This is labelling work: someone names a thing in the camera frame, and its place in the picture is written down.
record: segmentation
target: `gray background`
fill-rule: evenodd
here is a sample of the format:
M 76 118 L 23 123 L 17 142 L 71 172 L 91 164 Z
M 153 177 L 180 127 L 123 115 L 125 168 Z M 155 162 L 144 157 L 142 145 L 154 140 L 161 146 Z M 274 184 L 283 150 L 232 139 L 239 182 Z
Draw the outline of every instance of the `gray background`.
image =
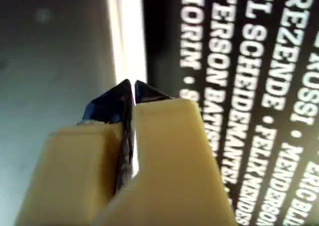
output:
M 46 136 L 114 82 L 104 0 L 0 0 L 0 225 L 22 203 Z

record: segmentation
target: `metallic surface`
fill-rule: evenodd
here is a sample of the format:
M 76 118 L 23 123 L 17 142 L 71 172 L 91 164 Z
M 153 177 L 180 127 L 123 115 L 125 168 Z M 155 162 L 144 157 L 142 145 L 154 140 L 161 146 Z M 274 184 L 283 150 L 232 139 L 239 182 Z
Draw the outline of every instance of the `metallic surface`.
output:
M 46 136 L 115 84 L 105 0 L 0 0 L 0 225 Z

